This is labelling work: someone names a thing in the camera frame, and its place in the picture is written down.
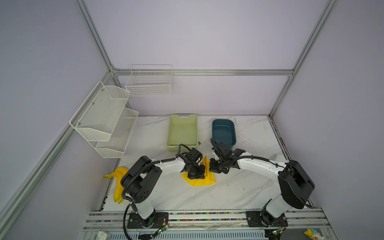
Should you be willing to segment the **yellow banana toy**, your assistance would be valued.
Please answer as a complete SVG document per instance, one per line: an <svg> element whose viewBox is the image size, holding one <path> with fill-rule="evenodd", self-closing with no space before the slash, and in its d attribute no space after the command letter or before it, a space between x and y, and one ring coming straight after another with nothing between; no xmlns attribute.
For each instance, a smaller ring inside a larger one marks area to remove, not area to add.
<svg viewBox="0 0 384 240"><path fill-rule="evenodd" d="M109 175L104 175L105 179L116 178L117 183L116 183L116 189L114 192L114 202L115 203L120 204L124 201L124 199L122 198L124 187L121 185L121 180L127 172L128 172L127 168L118 167L118 168L116 168L116 170L113 173L111 173Z"/></svg>

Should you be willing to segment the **light green plastic basket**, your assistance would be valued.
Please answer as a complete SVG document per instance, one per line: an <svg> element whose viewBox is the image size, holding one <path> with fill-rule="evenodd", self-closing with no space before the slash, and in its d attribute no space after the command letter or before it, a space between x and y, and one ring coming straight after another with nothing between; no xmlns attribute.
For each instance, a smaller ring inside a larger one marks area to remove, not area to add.
<svg viewBox="0 0 384 240"><path fill-rule="evenodd" d="M197 115L171 115L167 137L167 149L170 152L177 152L179 145L183 144L188 148L196 148L198 140L198 116Z"/></svg>

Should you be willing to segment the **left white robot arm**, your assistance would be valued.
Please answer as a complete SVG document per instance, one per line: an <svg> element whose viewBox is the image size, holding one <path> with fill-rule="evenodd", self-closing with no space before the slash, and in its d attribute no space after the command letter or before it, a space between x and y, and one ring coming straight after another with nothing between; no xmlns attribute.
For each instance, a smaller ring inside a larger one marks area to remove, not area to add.
<svg viewBox="0 0 384 240"><path fill-rule="evenodd" d="M204 179L206 167L200 164L202 160L203 154L195 148L164 160L151 160L142 156L121 180L122 198L133 204L134 212L147 221L155 212L150 195L160 177L172 173L187 173L191 180Z"/></svg>

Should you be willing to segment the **teal plastic tray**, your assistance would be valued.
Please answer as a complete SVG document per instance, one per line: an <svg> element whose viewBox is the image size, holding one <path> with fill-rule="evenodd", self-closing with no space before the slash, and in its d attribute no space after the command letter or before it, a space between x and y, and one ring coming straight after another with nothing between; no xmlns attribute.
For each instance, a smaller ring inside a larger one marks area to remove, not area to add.
<svg viewBox="0 0 384 240"><path fill-rule="evenodd" d="M232 149L237 143L235 124L229 119L215 119L212 122L212 138Z"/></svg>

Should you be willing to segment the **small yellow toy figure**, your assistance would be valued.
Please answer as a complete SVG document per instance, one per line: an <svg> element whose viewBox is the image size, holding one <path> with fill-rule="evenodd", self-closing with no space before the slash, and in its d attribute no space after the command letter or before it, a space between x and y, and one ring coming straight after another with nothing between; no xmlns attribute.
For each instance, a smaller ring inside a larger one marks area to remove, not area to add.
<svg viewBox="0 0 384 240"><path fill-rule="evenodd" d="M308 236L311 240L325 240L326 238L322 236L315 229L307 229L304 234Z"/></svg>

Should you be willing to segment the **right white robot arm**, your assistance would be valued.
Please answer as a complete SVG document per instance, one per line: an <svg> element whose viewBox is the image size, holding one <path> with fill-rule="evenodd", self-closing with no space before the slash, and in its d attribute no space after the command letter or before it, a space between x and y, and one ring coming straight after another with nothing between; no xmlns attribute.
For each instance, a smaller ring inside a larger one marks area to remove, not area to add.
<svg viewBox="0 0 384 240"><path fill-rule="evenodd" d="M262 208L258 222L265 227L275 224L290 209L313 208L308 200L315 184L299 162L277 162L252 155L242 149L229 149L224 143L211 139L215 158L210 161L210 172L228 174L230 169L251 171L279 184L280 192Z"/></svg>

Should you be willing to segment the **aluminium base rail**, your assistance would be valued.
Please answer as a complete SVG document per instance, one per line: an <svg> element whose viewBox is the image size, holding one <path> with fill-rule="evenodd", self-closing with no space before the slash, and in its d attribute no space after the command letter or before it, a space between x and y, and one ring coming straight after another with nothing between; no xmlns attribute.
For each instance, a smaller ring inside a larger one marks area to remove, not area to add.
<svg viewBox="0 0 384 240"><path fill-rule="evenodd" d="M137 240L160 228L165 231L157 240L306 240L304 232L308 229L326 240L337 239L322 209L289 210L271 227L262 226L256 217L256 210L159 211L153 225L143 228L137 217L130 218L123 211L92 212L80 239L95 240L103 231L111 240L126 236Z"/></svg>

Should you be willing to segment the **aluminium cage frame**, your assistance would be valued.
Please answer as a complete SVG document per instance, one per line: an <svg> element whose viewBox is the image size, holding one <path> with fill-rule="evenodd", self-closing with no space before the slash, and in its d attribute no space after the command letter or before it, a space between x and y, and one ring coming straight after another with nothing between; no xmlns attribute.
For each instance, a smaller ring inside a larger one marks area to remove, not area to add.
<svg viewBox="0 0 384 240"><path fill-rule="evenodd" d="M325 24L331 17L335 10L338 1L327 1L313 31L310 34L300 56L295 63L295 66L291 70L283 69L221 69L221 70L210 70L210 69L176 69L174 70L175 76L287 76L288 80L284 84L282 91L280 92L276 102L274 103L271 112L268 117L272 119L277 113L281 103L291 88L294 80L298 76L303 64L305 63L308 55L310 54L313 46L319 38ZM113 69L112 64L107 57L107 52L102 44L100 35L97 33L96 26L91 18L87 5L84 1L75 1L75 5L80 12L80 15L90 32L90 35L98 48L99 53L102 55L103 61L107 64L108 71L102 78L102 83L106 83L116 76L126 76L130 74L129 70ZM33 169L30 175L27 177L25 182L21 185L15 195L11 198L10 202L6 205L4 210L1 212L1 238L4 238L10 229L13 227L17 219L30 202L32 196L36 190L40 187L42 182L45 180L47 174L56 163L59 155L66 147L75 129L67 124L63 129L58 138L51 145L49 150L45 153L43 158Z"/></svg>

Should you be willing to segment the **white two-tier mesh shelf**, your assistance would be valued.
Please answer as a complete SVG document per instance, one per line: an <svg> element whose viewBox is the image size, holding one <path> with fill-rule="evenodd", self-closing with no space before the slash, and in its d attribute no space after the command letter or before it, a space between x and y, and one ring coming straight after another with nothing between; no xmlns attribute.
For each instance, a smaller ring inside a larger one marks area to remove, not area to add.
<svg viewBox="0 0 384 240"><path fill-rule="evenodd" d="M122 158L139 112L128 108L130 92L99 82L69 121L104 159Z"/></svg>

